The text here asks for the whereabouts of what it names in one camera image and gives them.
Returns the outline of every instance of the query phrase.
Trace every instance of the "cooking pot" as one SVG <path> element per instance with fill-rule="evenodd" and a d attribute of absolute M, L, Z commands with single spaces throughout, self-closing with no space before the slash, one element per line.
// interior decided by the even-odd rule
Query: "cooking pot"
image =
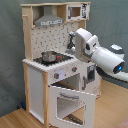
<path fill-rule="evenodd" d="M 45 62 L 53 62 L 56 61 L 57 53 L 55 51 L 45 51 L 42 52 L 42 59 Z"/>

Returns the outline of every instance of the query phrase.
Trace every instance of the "microwave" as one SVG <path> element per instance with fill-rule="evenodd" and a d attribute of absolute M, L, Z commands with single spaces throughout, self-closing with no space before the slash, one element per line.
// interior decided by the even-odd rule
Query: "microwave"
<path fill-rule="evenodd" d="M 90 4 L 70 4 L 67 5 L 67 21 L 81 20 L 89 18 Z"/>

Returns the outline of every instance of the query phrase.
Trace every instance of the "burner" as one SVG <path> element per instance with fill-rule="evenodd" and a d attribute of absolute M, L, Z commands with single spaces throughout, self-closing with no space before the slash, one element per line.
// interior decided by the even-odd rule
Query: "burner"
<path fill-rule="evenodd" d="M 57 64 L 57 63 L 61 63 L 61 62 L 73 59 L 73 57 L 70 57 L 70 56 L 67 56 L 67 55 L 63 55 L 63 54 L 60 54 L 60 55 L 62 56 L 62 60 L 59 60 L 59 61 L 56 60 L 56 61 L 53 61 L 53 62 L 45 62 L 45 61 L 43 61 L 42 57 L 33 59 L 33 61 L 48 67 L 48 66 L 51 66 L 51 65 L 54 65 L 54 64 Z"/>

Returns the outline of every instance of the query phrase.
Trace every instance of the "backsplash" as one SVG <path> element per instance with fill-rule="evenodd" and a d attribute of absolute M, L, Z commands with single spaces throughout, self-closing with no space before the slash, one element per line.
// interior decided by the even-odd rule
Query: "backsplash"
<path fill-rule="evenodd" d="M 70 43 L 69 32 L 75 32 L 78 26 L 79 22 L 73 22 L 33 28 L 31 32 L 33 58 L 41 57 L 43 51 L 65 51 Z"/>

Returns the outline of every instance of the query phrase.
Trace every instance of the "cabinet door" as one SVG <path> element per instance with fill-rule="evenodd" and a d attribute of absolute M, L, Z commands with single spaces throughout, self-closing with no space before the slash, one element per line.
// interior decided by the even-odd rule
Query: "cabinet door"
<path fill-rule="evenodd" d="M 95 99 L 93 94 L 50 86 L 49 123 L 59 128 L 93 128 Z M 81 107 L 84 107 L 82 124 L 65 119 Z"/>

